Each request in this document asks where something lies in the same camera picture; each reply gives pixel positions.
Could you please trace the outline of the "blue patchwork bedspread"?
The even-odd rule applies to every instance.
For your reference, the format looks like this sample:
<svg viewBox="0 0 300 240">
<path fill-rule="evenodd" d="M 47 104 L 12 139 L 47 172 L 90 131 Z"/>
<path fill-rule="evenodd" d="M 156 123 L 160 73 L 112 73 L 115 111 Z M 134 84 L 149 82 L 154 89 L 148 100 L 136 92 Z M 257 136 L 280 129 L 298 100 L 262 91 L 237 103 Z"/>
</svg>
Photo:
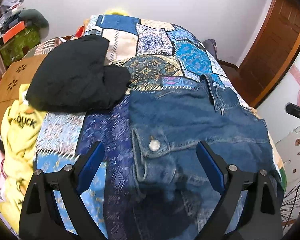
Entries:
<svg viewBox="0 0 300 240">
<path fill-rule="evenodd" d="M 83 204 L 108 239 L 194 239 L 220 195 L 196 155 L 206 141 L 229 164 L 255 171 L 271 155 L 262 120 L 243 107 L 216 59 L 189 31 L 122 15 L 92 17 L 83 36 L 109 41 L 105 65 L 125 67 L 123 99 L 105 112 L 48 112 L 37 168 L 61 171 L 96 141 L 103 161 Z"/>
</svg>

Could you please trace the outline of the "pile of clothes clutter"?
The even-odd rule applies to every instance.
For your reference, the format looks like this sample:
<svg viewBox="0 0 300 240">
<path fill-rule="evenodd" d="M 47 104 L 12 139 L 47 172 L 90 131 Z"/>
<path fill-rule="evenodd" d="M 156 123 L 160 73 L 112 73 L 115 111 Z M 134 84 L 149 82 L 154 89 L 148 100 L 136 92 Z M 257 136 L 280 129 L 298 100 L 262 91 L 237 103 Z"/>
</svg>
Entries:
<svg viewBox="0 0 300 240">
<path fill-rule="evenodd" d="M 0 6 L 0 39 L 14 25 L 19 22 L 19 14 L 25 9 L 25 0 L 15 0 L 13 2 L 3 2 Z"/>
</svg>

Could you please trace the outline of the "brown cardboard paw box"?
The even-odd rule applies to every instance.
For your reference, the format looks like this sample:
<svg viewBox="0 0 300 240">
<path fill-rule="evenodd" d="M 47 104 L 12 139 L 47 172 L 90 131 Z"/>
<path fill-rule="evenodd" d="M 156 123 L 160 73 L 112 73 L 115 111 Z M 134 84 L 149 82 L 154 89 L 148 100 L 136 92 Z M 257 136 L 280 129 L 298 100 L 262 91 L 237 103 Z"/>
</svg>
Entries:
<svg viewBox="0 0 300 240">
<path fill-rule="evenodd" d="M 0 81 L 0 131 L 7 107 L 19 99 L 21 84 L 30 83 L 45 55 L 33 56 L 10 65 Z"/>
</svg>

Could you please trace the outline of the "black garment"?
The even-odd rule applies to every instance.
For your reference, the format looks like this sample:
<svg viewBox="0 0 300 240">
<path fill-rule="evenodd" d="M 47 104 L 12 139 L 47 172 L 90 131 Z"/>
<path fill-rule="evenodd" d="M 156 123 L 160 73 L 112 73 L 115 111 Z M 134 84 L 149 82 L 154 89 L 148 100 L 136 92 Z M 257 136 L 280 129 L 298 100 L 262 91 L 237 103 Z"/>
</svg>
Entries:
<svg viewBox="0 0 300 240">
<path fill-rule="evenodd" d="M 125 96 L 131 74 L 125 67 L 105 65 L 109 41 L 87 35 L 51 50 L 38 67 L 26 93 L 37 110 L 105 112 Z"/>
</svg>

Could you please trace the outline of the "green patterned storage box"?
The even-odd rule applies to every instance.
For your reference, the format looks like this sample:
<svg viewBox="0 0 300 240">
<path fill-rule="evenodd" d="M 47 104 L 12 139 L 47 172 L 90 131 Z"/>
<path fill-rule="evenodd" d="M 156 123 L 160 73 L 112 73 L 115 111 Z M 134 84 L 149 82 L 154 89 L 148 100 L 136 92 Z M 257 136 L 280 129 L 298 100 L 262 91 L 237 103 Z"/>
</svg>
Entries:
<svg viewBox="0 0 300 240">
<path fill-rule="evenodd" d="M 0 47 L 0 54 L 5 67 L 21 60 L 27 52 L 40 44 L 39 28 L 25 28 Z"/>
</svg>

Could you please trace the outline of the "orange box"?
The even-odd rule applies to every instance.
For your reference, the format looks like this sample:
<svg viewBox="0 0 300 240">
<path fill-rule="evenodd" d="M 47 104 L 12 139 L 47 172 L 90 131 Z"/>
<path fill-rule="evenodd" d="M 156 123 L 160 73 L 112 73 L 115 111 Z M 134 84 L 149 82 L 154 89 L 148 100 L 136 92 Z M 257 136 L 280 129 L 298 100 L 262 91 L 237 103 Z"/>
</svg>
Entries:
<svg viewBox="0 0 300 240">
<path fill-rule="evenodd" d="M 21 22 L 17 23 L 15 26 L 13 26 L 11 29 L 9 29 L 3 35 L 2 40 L 3 40 L 4 44 L 24 29 L 25 29 L 24 21 L 21 21 Z"/>
</svg>

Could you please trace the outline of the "yellow duck hoodie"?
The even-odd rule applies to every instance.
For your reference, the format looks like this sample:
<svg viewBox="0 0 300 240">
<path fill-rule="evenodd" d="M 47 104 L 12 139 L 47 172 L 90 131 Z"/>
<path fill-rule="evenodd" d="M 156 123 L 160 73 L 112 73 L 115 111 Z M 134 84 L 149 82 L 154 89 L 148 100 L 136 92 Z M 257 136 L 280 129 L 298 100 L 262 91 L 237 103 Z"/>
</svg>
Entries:
<svg viewBox="0 0 300 240">
<path fill-rule="evenodd" d="M 36 141 L 46 115 L 25 99 L 29 86 L 20 85 L 19 99 L 6 109 L 1 123 L 1 140 L 5 150 L 2 168 L 6 180 L 5 200 L 0 203 L 0 212 L 16 233 L 19 232 L 25 193 L 33 175 Z"/>
</svg>

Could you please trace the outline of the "yellow curved pillow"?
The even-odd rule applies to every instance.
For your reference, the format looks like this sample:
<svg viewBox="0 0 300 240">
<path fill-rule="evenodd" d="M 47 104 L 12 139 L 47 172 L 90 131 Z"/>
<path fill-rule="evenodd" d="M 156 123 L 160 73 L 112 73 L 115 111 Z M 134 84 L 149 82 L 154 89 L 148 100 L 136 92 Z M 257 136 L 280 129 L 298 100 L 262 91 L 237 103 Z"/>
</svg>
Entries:
<svg viewBox="0 0 300 240">
<path fill-rule="evenodd" d="M 106 9 L 104 12 L 105 15 L 122 15 L 122 16 L 128 16 L 129 13 L 126 9 L 120 8 L 120 7 L 113 7 Z"/>
</svg>

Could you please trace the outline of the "brown wooden door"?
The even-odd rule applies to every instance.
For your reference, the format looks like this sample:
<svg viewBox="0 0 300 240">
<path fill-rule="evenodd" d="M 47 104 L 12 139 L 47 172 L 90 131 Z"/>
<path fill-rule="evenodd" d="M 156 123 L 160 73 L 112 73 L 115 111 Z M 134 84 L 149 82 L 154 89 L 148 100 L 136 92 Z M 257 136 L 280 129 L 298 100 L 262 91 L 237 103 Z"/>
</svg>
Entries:
<svg viewBox="0 0 300 240">
<path fill-rule="evenodd" d="M 253 45 L 238 72 L 256 108 L 271 93 L 300 51 L 300 9 L 292 0 L 272 0 Z"/>
</svg>

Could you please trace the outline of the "dark green cushion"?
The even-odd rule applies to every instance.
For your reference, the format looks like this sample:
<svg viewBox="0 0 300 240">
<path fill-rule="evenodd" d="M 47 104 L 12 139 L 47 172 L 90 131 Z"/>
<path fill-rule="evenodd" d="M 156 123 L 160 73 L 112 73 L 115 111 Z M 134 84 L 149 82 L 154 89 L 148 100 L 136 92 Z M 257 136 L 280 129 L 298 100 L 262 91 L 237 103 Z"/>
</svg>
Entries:
<svg viewBox="0 0 300 240">
<path fill-rule="evenodd" d="M 44 29 L 49 26 L 47 19 L 36 9 L 23 10 L 18 15 L 18 19 L 25 23 L 25 27 L 36 26 L 40 29 Z"/>
</svg>

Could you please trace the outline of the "purple grey backpack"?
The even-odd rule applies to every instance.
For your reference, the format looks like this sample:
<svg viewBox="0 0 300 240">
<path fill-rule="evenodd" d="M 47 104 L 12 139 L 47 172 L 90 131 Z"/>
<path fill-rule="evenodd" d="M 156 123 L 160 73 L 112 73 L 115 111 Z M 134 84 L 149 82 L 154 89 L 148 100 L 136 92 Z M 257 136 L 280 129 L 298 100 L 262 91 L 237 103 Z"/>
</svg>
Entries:
<svg viewBox="0 0 300 240">
<path fill-rule="evenodd" d="M 209 53 L 216 59 L 218 60 L 217 56 L 217 44 L 214 39 L 207 39 L 202 42 L 203 46 Z"/>
</svg>

